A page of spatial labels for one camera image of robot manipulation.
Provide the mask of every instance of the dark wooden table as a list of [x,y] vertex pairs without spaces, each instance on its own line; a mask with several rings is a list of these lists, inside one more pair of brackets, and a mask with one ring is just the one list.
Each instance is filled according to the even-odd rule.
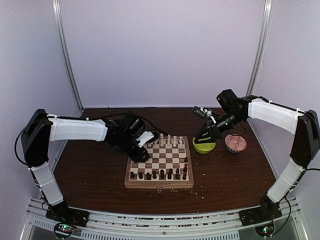
[[[191,189],[125,188],[128,156],[107,151],[108,143],[69,141],[54,171],[71,207],[125,214],[205,213],[256,206],[275,182],[270,165],[248,124],[247,149],[232,154],[219,141],[209,154],[197,153],[192,138],[204,121],[191,108],[99,108],[86,109],[87,117],[132,111],[150,120],[172,136],[187,136],[194,175]],[[233,133],[243,133],[237,126]]]

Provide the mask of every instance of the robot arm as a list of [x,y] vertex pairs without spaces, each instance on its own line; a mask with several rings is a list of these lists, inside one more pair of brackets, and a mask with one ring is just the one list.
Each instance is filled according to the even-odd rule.
[[89,214],[68,207],[48,164],[49,142],[109,142],[111,146],[120,147],[134,162],[145,162],[149,154],[144,145],[156,140],[158,134],[155,131],[144,131],[137,136],[143,125],[140,118],[130,114],[115,121],[110,118],[89,120],[47,114],[44,109],[38,109],[21,135],[21,143],[25,163],[49,205],[50,211],[46,216],[55,220],[62,219],[66,223],[75,221],[76,225],[85,226]]
[[281,106],[263,97],[253,95],[238,98],[231,89],[217,96],[226,112],[211,120],[205,108],[195,107],[193,112],[209,120],[195,136],[195,143],[214,143],[222,139],[222,133],[247,118],[259,119],[276,125],[295,135],[290,159],[281,176],[261,198],[260,214],[272,216],[277,213],[280,201],[293,189],[307,170],[310,161],[320,149],[320,131],[316,112],[301,111]]

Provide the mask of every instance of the green bowl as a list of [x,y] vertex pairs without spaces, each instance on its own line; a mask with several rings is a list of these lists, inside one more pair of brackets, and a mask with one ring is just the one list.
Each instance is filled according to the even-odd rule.
[[211,152],[212,149],[215,148],[216,143],[195,143],[195,138],[192,139],[192,143],[194,149],[200,154],[208,154]]

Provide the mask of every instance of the patterned bowl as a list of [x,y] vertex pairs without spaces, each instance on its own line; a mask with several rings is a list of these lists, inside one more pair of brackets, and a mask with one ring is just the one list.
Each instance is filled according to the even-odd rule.
[[242,136],[227,135],[224,139],[225,148],[233,154],[238,154],[247,148],[247,142]]

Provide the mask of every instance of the metal bar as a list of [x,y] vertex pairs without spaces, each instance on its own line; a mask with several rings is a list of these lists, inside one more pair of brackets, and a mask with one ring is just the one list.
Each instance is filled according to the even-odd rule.
[[65,69],[68,75],[68,79],[71,85],[71,90],[75,98],[77,107],[79,111],[82,111],[84,107],[80,99],[79,91],[75,81],[75,76],[71,67],[71,62],[70,62],[70,57],[69,57],[67,42],[65,37],[64,25],[63,25],[62,16],[61,16],[60,0],[52,0],[52,4],[53,4],[54,17],[55,17],[56,25],[58,28]]
[[260,66],[262,62],[262,57],[267,46],[268,32],[269,32],[270,22],[271,22],[272,6],[273,6],[273,0],[265,0],[260,38],[258,42],[258,48],[256,51],[254,65],[253,65],[250,82],[249,82],[246,95],[251,95],[251,94],[254,94],[255,92],[255,86],[257,84],[259,73],[261,70]]

